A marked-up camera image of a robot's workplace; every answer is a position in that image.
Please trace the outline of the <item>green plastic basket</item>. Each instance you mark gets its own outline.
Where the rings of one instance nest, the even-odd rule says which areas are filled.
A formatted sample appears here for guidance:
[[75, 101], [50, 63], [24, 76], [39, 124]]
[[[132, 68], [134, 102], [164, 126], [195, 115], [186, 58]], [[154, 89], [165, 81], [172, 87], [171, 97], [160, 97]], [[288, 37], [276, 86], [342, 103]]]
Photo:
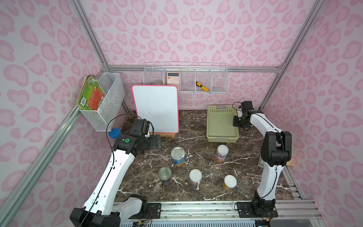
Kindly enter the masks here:
[[239, 138], [239, 129], [233, 126], [234, 116], [237, 116], [237, 112], [231, 106], [208, 106], [208, 141], [236, 143]]

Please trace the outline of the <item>blue lid pencil tube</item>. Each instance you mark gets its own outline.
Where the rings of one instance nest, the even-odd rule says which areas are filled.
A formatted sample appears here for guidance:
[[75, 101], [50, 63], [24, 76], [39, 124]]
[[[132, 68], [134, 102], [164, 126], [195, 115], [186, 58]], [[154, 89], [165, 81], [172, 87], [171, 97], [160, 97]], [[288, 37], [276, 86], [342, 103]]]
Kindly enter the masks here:
[[108, 132], [108, 136], [112, 139], [117, 139], [121, 135], [121, 130], [119, 128], [113, 128]]

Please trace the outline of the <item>blue can silver top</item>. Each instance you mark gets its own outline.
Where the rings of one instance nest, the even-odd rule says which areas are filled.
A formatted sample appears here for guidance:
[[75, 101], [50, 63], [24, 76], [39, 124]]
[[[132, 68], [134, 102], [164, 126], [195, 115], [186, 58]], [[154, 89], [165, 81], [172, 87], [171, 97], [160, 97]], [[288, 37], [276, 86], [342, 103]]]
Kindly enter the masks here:
[[171, 156], [176, 167], [181, 167], [185, 164], [186, 157], [185, 151], [181, 147], [175, 147], [171, 151]]

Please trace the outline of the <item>pink can white lid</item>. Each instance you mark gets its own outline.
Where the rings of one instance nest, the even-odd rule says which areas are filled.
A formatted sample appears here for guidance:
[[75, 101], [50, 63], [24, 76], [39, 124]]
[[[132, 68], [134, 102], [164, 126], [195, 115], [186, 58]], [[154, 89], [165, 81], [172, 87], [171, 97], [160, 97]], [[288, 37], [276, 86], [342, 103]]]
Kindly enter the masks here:
[[224, 163], [228, 153], [229, 153], [229, 148], [226, 145], [219, 145], [215, 155], [216, 162], [220, 164]]

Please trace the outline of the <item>yellow can white lid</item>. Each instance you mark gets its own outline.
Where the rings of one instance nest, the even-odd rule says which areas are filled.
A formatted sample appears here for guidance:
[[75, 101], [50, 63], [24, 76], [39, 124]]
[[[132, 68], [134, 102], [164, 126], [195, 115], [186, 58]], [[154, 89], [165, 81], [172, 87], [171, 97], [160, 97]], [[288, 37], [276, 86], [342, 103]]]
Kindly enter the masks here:
[[189, 173], [190, 186], [193, 190], [199, 191], [200, 182], [202, 180], [202, 172], [198, 169], [193, 169]]

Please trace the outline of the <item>orange can white lid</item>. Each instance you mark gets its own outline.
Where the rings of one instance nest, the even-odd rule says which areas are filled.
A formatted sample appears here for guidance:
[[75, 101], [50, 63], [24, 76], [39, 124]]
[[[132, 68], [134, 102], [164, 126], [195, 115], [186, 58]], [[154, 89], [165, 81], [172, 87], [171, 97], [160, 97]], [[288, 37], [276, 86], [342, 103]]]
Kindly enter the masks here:
[[230, 191], [237, 186], [237, 180], [233, 175], [227, 175], [224, 178], [222, 186], [225, 190]]

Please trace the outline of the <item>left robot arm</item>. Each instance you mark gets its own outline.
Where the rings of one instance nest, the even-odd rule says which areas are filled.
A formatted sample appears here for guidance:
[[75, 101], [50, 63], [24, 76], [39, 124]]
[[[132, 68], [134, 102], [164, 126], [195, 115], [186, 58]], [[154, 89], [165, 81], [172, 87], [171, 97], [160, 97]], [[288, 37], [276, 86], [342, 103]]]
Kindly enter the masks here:
[[94, 191], [81, 208], [74, 208], [70, 220], [76, 227], [118, 227], [129, 218], [146, 218], [152, 212], [147, 208], [144, 196], [132, 194], [113, 211], [113, 203], [129, 167], [134, 159], [146, 150], [161, 147], [160, 135], [155, 134], [153, 124], [137, 116], [132, 127], [125, 133], [114, 128], [106, 130], [106, 138], [114, 139], [110, 144], [111, 156]]

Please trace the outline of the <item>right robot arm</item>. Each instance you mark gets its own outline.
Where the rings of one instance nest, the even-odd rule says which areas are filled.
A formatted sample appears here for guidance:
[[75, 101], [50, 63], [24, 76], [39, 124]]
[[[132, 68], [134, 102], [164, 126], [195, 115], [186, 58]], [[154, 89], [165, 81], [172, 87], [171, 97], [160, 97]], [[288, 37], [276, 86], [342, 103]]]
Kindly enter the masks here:
[[262, 209], [273, 209], [280, 174], [292, 157], [292, 134], [275, 126], [261, 110], [254, 109], [252, 101], [241, 102], [236, 111], [234, 127], [247, 131], [254, 126], [264, 136], [261, 146], [263, 173], [251, 201], [251, 209], [255, 213]]

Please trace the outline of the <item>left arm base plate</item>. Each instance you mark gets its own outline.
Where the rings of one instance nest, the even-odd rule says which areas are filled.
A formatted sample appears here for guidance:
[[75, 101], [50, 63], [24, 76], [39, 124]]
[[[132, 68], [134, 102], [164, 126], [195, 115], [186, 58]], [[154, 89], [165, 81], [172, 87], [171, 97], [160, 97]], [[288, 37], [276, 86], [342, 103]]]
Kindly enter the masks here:
[[144, 206], [138, 214], [131, 216], [130, 219], [148, 219], [149, 217], [160, 219], [161, 203], [148, 203], [146, 207]]

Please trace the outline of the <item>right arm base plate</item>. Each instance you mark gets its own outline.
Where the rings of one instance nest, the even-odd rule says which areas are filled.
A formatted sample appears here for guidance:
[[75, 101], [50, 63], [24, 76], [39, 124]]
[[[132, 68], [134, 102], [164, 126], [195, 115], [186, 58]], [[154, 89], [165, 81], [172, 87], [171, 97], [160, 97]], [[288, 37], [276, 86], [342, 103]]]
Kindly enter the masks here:
[[277, 218], [279, 216], [275, 206], [276, 200], [253, 200], [250, 202], [236, 202], [233, 208], [238, 211], [240, 218]]

